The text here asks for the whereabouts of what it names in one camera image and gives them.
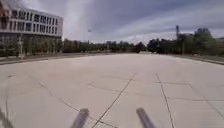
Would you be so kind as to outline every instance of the concrete pavement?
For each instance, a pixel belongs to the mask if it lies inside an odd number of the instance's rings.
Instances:
[[[150,54],[43,60],[0,66],[0,107],[15,128],[224,128],[224,66]]]

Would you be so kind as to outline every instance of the window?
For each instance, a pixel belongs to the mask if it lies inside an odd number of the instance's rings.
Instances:
[[[55,24],[58,25],[58,19],[56,19]]]
[[[36,15],[34,16],[34,21],[35,21],[35,22],[39,22],[39,20],[40,20],[40,16],[36,14]]]
[[[49,27],[49,31],[48,32],[51,33],[51,27]]]
[[[25,23],[22,22],[22,25],[21,25],[21,31],[24,31],[24,27],[25,27]]]
[[[52,32],[52,34],[54,34],[54,27],[52,27],[52,31],[51,32]]]
[[[46,33],[48,33],[48,26],[46,27]]]
[[[44,23],[45,23],[45,24],[46,24],[46,20],[47,20],[47,17],[45,16],[45,17],[44,17]]]
[[[40,32],[42,32],[42,25],[40,25]]]
[[[16,30],[16,21],[14,22],[13,30]]]
[[[47,24],[48,24],[48,21],[49,21],[49,18],[47,17],[47,19],[46,19]]]
[[[43,26],[43,32],[45,33],[45,26]]]
[[[32,19],[33,19],[33,14],[31,13],[30,14],[30,21],[32,21]]]
[[[26,17],[25,15],[26,15],[25,12],[21,12],[21,11],[20,11],[20,12],[19,12],[19,17],[18,17],[18,18],[21,19],[21,20],[25,20],[25,17]]]
[[[52,25],[54,25],[54,18],[53,18],[53,21],[52,21]]]
[[[29,16],[30,16],[30,14],[26,13],[26,20],[29,20]]]
[[[24,22],[18,22],[17,30],[18,31],[24,31]]]
[[[31,23],[26,23],[26,31],[31,31]]]
[[[49,24],[51,24],[51,18],[50,18],[50,20],[49,20]]]
[[[12,25],[13,25],[12,23],[13,23],[12,21],[10,21],[10,23],[9,23],[9,29],[10,30],[12,30]]]
[[[17,19],[17,11],[16,10],[12,11],[12,18]]]
[[[37,24],[37,32],[39,32],[39,24]]]
[[[44,22],[44,16],[40,16],[40,22],[41,22],[41,23]]]
[[[33,24],[33,32],[36,31],[36,24]]]
[[[58,29],[57,28],[55,28],[55,34],[57,34],[58,33]]]

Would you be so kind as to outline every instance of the tree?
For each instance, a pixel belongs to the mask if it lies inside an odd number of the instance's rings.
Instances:
[[[194,34],[194,47],[201,54],[202,51],[209,49],[215,42],[208,28],[199,28]]]
[[[159,39],[152,39],[147,44],[147,50],[150,52],[158,52],[158,48],[160,47]]]
[[[134,52],[136,53],[140,53],[140,51],[143,51],[143,50],[145,50],[145,45],[142,42],[139,42],[134,47]]]
[[[224,38],[219,38],[216,40],[215,50],[217,55],[224,56]]]
[[[195,51],[192,34],[180,34],[176,44],[176,48],[179,54],[192,54]]]

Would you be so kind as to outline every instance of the metal rod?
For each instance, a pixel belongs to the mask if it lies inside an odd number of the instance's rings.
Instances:
[[[83,128],[88,115],[89,115],[88,109],[85,108],[81,109],[71,128]]]
[[[136,113],[142,123],[143,128],[155,128],[143,108],[138,108]]]

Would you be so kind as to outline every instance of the sky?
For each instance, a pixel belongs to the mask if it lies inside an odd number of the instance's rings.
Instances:
[[[224,0],[22,0],[29,8],[63,17],[63,38],[147,42],[209,28],[224,37]]]

